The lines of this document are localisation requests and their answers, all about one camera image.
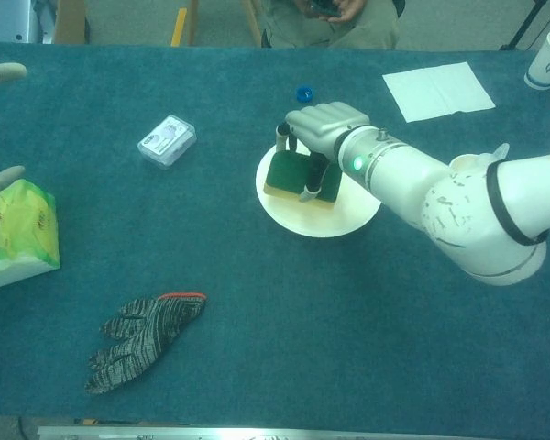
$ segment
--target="smartphone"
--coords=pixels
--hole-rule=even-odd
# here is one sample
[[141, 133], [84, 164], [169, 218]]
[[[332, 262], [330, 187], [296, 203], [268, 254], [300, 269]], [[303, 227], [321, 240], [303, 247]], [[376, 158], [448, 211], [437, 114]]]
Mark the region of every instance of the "smartphone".
[[315, 14], [321, 16], [341, 17], [338, 5], [335, 5], [332, 0], [311, 0], [310, 8]]

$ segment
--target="label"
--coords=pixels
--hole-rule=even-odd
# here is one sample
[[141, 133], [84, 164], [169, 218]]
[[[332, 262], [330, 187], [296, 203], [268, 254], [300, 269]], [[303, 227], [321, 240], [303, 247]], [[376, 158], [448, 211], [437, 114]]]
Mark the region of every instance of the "label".
[[150, 134], [142, 140], [141, 144], [145, 149], [160, 156], [167, 151], [173, 142], [180, 138], [187, 129], [188, 127], [184, 123], [172, 117], [168, 117], [151, 131]]

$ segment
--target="white plate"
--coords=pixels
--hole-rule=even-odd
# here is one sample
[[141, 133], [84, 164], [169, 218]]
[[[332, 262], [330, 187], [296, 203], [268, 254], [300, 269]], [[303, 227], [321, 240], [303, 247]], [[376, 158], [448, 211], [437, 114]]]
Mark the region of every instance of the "white plate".
[[[299, 141], [297, 151], [309, 153]], [[380, 201], [346, 175], [342, 176], [338, 197], [332, 209], [311, 202], [300, 203], [265, 194], [263, 186], [274, 154], [275, 147], [261, 160], [255, 184], [260, 204], [273, 220], [286, 229], [307, 237], [343, 236], [364, 226], [379, 210]]]

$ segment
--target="blue bottle cap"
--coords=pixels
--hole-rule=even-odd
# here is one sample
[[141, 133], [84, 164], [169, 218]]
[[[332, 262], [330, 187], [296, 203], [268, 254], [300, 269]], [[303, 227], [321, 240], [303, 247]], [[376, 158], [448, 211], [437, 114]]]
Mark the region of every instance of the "blue bottle cap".
[[309, 103], [314, 98], [314, 91], [308, 86], [298, 87], [295, 96], [300, 103]]

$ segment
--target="white napkin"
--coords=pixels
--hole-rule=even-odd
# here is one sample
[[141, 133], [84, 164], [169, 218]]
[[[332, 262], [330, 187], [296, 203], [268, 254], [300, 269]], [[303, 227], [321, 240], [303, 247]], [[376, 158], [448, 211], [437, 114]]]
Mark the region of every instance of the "white napkin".
[[383, 75], [407, 122], [495, 107], [467, 62]]

